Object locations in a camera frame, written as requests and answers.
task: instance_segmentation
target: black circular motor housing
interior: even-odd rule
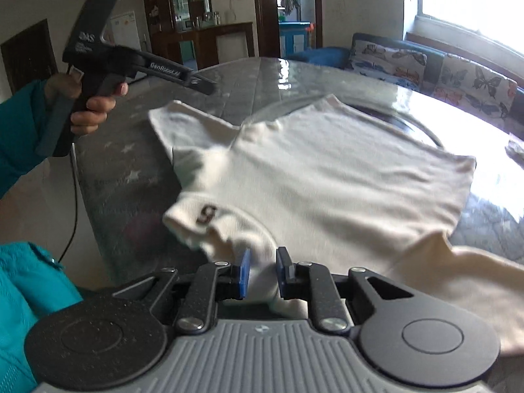
[[[463,386],[481,379],[497,360],[497,334],[470,312],[422,293],[374,307],[358,347],[371,365],[403,384]]]
[[[138,301],[90,299],[38,322],[25,341],[33,375],[79,391],[122,385],[162,357],[167,335]]]

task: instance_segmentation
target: window sill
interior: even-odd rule
[[[503,67],[519,84],[524,80],[524,55],[474,31],[426,16],[416,16],[411,34],[455,47],[464,53],[476,55]]]

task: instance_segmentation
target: teal pants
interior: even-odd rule
[[[0,245],[0,392],[28,393],[36,387],[24,355],[24,339],[39,318],[82,298],[42,248]]]

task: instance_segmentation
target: black cable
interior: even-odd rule
[[[71,72],[71,65],[67,68],[67,73],[69,74]],[[73,233],[71,234],[71,237],[69,238],[69,241],[67,242],[67,245],[62,252],[62,255],[58,259],[58,262],[62,262],[62,259],[64,258],[65,254],[67,253],[67,250],[71,246],[71,243],[73,242],[74,235],[77,233],[77,226],[78,226],[78,188],[77,188],[77,153],[76,149],[74,147],[74,143],[71,146],[71,150],[69,151],[69,163],[71,164],[71,173],[73,176],[73,190],[74,190],[74,226],[73,226]]]

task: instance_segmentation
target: person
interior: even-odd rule
[[[115,96],[127,91],[122,83]],[[70,75],[57,74],[26,85],[0,103],[0,198],[43,161],[35,148],[59,93],[77,98],[81,85]],[[89,99],[85,111],[71,115],[71,131],[93,133],[115,104],[114,97]],[[27,333],[39,318],[81,300],[47,251],[31,243],[0,244],[0,392],[28,393],[37,386],[24,355]]]

